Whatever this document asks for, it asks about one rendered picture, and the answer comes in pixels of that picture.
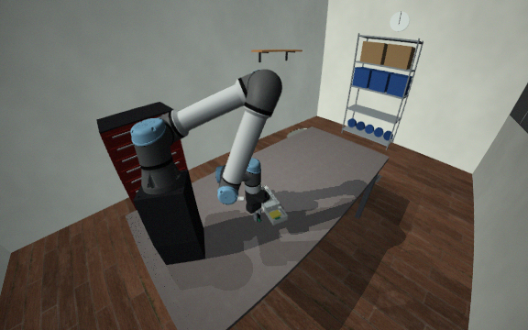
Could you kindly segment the yellow block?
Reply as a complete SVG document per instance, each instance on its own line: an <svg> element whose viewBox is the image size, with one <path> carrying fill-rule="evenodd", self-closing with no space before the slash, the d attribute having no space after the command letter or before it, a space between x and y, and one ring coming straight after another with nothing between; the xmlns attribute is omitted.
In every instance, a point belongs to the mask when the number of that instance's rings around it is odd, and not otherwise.
<svg viewBox="0 0 528 330"><path fill-rule="evenodd" d="M269 215L271 216L272 219L274 219L276 217L281 216L281 213L279 212L279 210L276 210L276 211L269 213Z"/></svg>

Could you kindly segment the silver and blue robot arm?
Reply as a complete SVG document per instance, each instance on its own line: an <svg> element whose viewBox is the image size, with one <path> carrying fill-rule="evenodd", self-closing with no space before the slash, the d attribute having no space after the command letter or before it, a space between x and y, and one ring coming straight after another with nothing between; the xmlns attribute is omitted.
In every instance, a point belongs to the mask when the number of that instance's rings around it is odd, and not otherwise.
<svg viewBox="0 0 528 330"><path fill-rule="evenodd" d="M131 139L141 167L143 191L162 194L177 188L182 183L182 174L173 162L170 146L187 137L189 130L243 105L245 113L227 164L215 170L219 183L217 197L222 204L233 204L237 201L241 182L248 187L259 186L260 162L251 157L281 91L281 78L277 73L257 70L237 79L235 85L181 111L174 109L158 118L136 123L131 128Z"/></svg>

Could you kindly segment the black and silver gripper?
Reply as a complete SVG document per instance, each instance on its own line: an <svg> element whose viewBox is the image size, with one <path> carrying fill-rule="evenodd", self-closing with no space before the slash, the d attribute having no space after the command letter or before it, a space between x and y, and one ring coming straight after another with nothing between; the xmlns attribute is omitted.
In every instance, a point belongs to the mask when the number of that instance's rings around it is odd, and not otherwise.
<svg viewBox="0 0 528 330"><path fill-rule="evenodd" d="M246 209L249 213L254 214L254 220L257 222L261 219L261 204L264 204L270 199L270 195L265 190L261 190L261 184L257 187L248 187L245 184L246 192ZM255 200L254 200L255 199ZM256 211L258 212L256 213Z"/></svg>

